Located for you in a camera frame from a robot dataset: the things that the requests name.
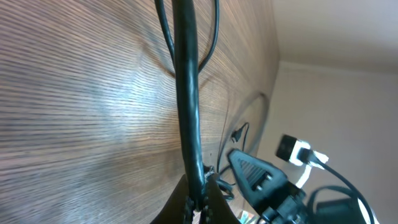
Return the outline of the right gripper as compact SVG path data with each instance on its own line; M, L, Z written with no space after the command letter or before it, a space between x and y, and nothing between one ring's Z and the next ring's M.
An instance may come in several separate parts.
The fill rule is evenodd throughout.
M265 223L306 224L305 192L273 164L238 149L228 153L242 196Z

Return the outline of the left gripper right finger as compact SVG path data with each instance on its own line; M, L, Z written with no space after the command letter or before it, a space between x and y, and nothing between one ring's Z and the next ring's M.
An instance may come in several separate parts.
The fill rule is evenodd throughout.
M223 194L216 183L215 174L207 178L206 196L203 201L199 224L240 224L223 198Z

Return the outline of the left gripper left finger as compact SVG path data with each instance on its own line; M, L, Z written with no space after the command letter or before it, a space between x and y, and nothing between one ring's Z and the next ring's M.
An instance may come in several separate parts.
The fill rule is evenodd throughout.
M191 224L195 203L189 197L188 181L182 175L160 213L150 224Z

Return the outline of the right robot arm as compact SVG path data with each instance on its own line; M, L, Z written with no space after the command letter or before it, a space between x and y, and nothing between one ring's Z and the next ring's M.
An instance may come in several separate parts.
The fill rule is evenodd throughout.
M252 157L239 149L228 153L228 161L241 194L265 223L375 223L372 209L358 190L328 167L310 149L298 158L320 165L341 179L346 187L327 185L317 188L303 203L305 192L288 180L273 164Z

